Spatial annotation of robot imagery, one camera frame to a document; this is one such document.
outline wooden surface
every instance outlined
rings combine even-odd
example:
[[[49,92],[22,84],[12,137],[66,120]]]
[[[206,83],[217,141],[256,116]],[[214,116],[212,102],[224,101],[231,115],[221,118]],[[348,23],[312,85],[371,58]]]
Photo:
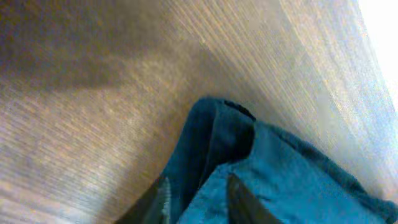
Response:
[[[213,95],[398,202],[397,115],[354,1],[1,3],[0,222],[111,223]]]

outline wood grain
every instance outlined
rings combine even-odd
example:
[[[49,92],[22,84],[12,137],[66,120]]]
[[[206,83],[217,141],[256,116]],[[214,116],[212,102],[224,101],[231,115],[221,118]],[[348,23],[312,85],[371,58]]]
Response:
[[[0,222],[111,223],[201,96],[398,202],[397,114],[353,1],[1,3]]]

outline blue fabric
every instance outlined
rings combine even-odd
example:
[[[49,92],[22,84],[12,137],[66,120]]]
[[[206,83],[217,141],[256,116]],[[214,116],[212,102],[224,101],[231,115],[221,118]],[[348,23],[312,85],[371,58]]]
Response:
[[[188,115],[163,175],[171,223],[227,223],[226,180],[237,175],[284,223],[394,223],[392,202],[307,142],[264,124],[235,103],[205,98]]]

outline teal cloth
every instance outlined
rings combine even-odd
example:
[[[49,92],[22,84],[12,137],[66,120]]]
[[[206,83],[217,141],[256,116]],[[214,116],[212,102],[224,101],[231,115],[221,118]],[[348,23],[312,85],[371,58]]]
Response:
[[[162,174],[172,191],[171,223],[227,223],[231,173],[284,223],[394,223],[398,217],[396,205],[368,195],[311,144],[257,121],[240,105],[202,99]]]

